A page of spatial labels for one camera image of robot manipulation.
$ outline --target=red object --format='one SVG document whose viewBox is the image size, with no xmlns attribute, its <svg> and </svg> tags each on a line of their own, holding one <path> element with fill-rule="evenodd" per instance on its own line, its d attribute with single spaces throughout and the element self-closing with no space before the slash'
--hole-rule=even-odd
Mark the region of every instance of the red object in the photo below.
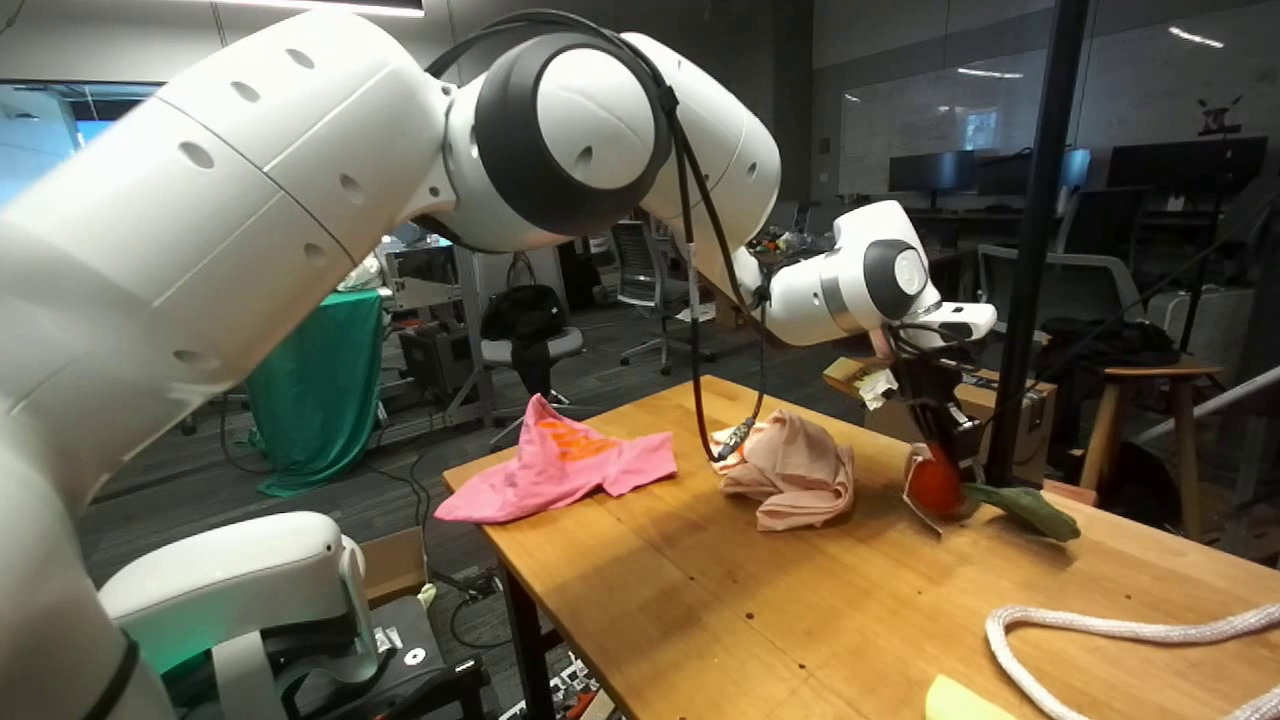
<svg viewBox="0 0 1280 720">
<path fill-rule="evenodd" d="M 914 505 L 914 513 L 932 518 L 948 518 L 963 513 L 959 472 L 939 449 L 929 445 L 929 454 L 914 459 L 906 475 L 906 501 Z"/>
</svg>

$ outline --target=pink cloth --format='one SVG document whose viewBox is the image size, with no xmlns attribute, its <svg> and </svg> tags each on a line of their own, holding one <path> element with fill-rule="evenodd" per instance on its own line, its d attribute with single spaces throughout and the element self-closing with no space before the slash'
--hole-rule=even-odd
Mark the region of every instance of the pink cloth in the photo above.
<svg viewBox="0 0 1280 720">
<path fill-rule="evenodd" d="M 608 441 L 589 422 L 564 420 L 542 395 L 532 395 L 517 454 L 472 475 L 435 507 L 435 514 L 506 525 L 542 507 L 566 507 L 590 489 L 622 495 L 662 475 L 675 475 L 669 432 Z"/>
<path fill-rule="evenodd" d="M 771 415 L 721 466 L 726 495 L 752 495 L 754 526 L 826 525 L 857 501 L 850 454 L 801 415 Z"/>
</svg>

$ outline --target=desk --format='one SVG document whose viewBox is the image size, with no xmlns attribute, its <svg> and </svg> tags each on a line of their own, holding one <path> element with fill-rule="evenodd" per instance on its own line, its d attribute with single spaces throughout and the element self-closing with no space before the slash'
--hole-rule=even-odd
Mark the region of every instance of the desk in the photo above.
<svg viewBox="0 0 1280 720">
<path fill-rule="evenodd" d="M 704 388 L 717 427 L 752 403 L 738 383 Z M 850 518 L 754 532 L 754 507 L 721 495 L 693 435 L 693 390 L 675 383 L 597 415 L 590 427 L 672 427 L 678 475 L 622 501 L 589 495 L 487 526 L 521 580 L 511 604 L 534 601 L 639 720 L 880 720 L 921 714 L 936 672 L 1031 714 L 982 648 L 982 615 L 1001 604 L 1210 618 L 1280 597 L 1280 571 L 1069 501 L 1059 505 L 1082 532 L 1069 547 L 1031 544 L 1001 514 L 936 538 L 894 501 L 906 445 L 801 415 L 857 449 Z M 459 489 L 497 459 L 472 459 L 444 481 Z M 1011 643 L 1059 698 L 1091 714 L 1223 714 L 1270 688 L 1280 667 L 1280 632 L 1180 653 L 1064 632 L 1016 632 Z"/>
</svg>

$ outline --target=white rope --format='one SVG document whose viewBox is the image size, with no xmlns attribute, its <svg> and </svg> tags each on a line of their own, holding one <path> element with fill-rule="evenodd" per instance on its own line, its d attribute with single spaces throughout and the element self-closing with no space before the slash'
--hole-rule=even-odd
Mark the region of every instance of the white rope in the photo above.
<svg viewBox="0 0 1280 720">
<path fill-rule="evenodd" d="M 1135 622 L 1135 618 L 1107 618 L 1107 615 L 1081 615 L 1081 613 L 1057 613 L 1057 608 L 997 608 L 987 615 L 987 648 L 1003 677 L 1051 720 L 1082 720 L 1082 713 L 1057 698 L 1008 648 L 1008 627 L 1016 622 L 1038 622 L 1038 627 L 1064 627 L 1064 632 L 1086 632 L 1086 635 L 1115 635 L 1135 643 L 1220 643 L 1231 635 L 1253 635 L 1270 622 L 1280 622 L 1280 604 L 1262 604 L 1240 615 L 1223 615 L 1210 622 Z M 1262 720 L 1280 714 L 1280 688 L 1240 703 L 1231 720 Z"/>
</svg>

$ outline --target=wire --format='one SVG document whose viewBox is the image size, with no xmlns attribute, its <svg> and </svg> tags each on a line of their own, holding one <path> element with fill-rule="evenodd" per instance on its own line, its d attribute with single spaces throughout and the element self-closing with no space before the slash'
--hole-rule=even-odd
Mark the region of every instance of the wire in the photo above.
<svg viewBox="0 0 1280 720">
<path fill-rule="evenodd" d="M 459 632 L 463 608 L 474 608 L 474 604 L 485 604 L 485 601 L 493 601 L 493 597 L 469 590 L 459 604 L 452 604 L 452 613 L 446 613 L 446 635 L 452 635 L 455 643 L 474 648 L 474 653 L 493 653 L 493 648 L 506 648 L 506 643 L 511 643 L 511 635 L 474 639 L 474 635 L 463 635 L 463 632 Z"/>
<path fill-rule="evenodd" d="M 386 466 L 378 466 L 378 462 L 365 462 L 365 472 L 372 472 L 372 475 L 383 475 L 383 481 L 391 481 L 391 484 L 403 484 L 407 489 L 407 495 L 413 495 L 413 525 L 428 525 L 428 489 L 420 484 L 420 481 L 413 481 L 413 475 L 398 475 L 398 472 L 386 472 Z"/>
<path fill-rule="evenodd" d="M 639 66 L 648 66 L 648 86 L 657 92 L 660 114 L 669 121 L 669 131 L 672 131 L 672 141 L 675 141 L 672 150 L 675 150 L 675 179 L 678 179 L 678 223 L 684 223 L 684 240 L 693 244 L 693 195 L 688 195 L 688 177 L 693 177 L 693 179 L 694 179 L 694 193 L 698 193 L 698 198 L 704 198 L 704 211 L 708 211 L 708 221 L 711 221 L 711 240 L 717 240 L 717 251 L 721 251 L 722 276 L 726 276 L 726 293 L 733 293 L 733 299 L 735 299 L 738 306 L 752 306 L 752 302 L 742 299 L 742 287 L 738 287 L 735 270 L 733 270 L 733 251 L 726 251 L 726 240 L 722 240 L 722 223 L 721 223 L 717 195 L 708 193 L 708 179 L 704 179 L 704 170 L 698 170 L 698 160 L 694 160 L 694 150 L 693 150 L 693 142 L 688 142 L 688 131 L 684 131 L 684 124 L 678 124 L 678 110 L 675 110 L 675 100 L 678 100 L 678 95 L 672 92 L 672 82 L 662 78 L 662 71 L 660 71 L 639 48 L 631 48 L 621 30 L 608 30 L 608 26 L 601 26 L 601 22 L 590 22 L 590 19 L 576 14 L 576 10 L 556 10 L 556 8 L 511 10 L 511 14 L 493 19 L 487 26 L 472 30 L 469 38 L 444 48 L 444 53 L 428 65 L 428 71 L 433 71 L 433 77 L 444 77 L 444 71 L 446 71 L 463 53 L 472 53 L 474 43 L 497 38 L 497 36 L 506 36 L 506 30 L 521 30 L 521 26 L 576 26 L 576 30 L 589 30 L 589 36 L 604 38 L 608 48 L 631 56 Z M 704 415 L 704 383 L 698 383 L 698 381 L 704 381 L 704 369 L 698 369 L 698 318 L 693 314 L 693 395 L 694 395 L 694 427 L 698 427 L 698 445 L 704 445 L 704 454 L 708 454 L 708 459 L 733 454 L 733 450 L 742 445 L 742 435 L 754 427 L 754 420 L 758 420 L 765 381 L 767 381 L 765 314 L 758 314 L 758 323 L 752 323 L 752 329 L 758 332 L 754 403 L 752 403 L 747 420 L 738 420 L 738 422 L 733 427 L 733 435 L 726 435 L 721 449 L 711 449 L 708 415 Z"/>
</svg>

